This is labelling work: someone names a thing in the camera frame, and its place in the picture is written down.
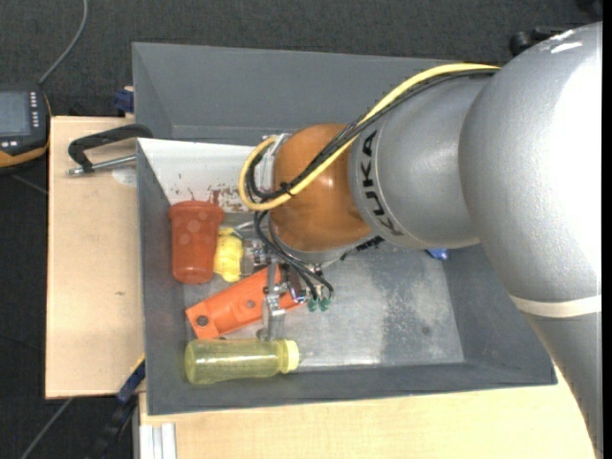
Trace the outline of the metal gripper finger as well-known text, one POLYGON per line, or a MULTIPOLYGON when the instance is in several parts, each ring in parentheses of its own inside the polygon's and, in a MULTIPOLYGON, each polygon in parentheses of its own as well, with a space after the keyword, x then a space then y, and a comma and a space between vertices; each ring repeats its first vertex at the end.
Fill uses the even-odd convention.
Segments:
POLYGON ((281 307, 278 298, 266 298, 262 321, 264 327, 260 332, 262 340, 280 339, 284 335, 286 310, 281 307))
POLYGON ((268 250, 259 239, 247 239, 243 243, 243 275, 263 270, 268 265, 268 250))

